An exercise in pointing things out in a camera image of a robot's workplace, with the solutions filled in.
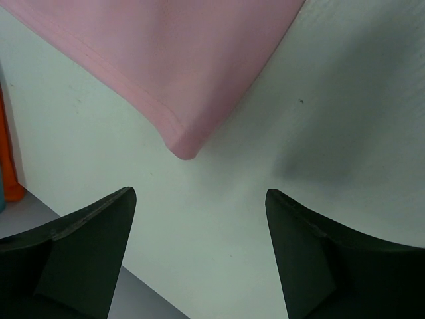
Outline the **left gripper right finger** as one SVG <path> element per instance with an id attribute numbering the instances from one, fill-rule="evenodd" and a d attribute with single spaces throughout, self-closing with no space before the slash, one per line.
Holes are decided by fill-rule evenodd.
<path id="1" fill-rule="evenodd" d="M 424 317 L 424 249 L 356 231 L 277 189 L 265 207 L 290 318 Z"/>

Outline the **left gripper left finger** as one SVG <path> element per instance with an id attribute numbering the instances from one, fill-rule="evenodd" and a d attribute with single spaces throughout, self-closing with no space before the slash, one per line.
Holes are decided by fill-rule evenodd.
<path id="1" fill-rule="evenodd" d="M 124 187 L 1 239 L 2 318 L 107 318 L 136 207 Z"/>

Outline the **pink t shirt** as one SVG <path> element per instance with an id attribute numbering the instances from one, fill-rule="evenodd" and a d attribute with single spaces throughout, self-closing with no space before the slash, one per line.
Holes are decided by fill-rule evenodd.
<path id="1" fill-rule="evenodd" d="M 276 50 L 302 1 L 2 1 L 193 159 Z"/>

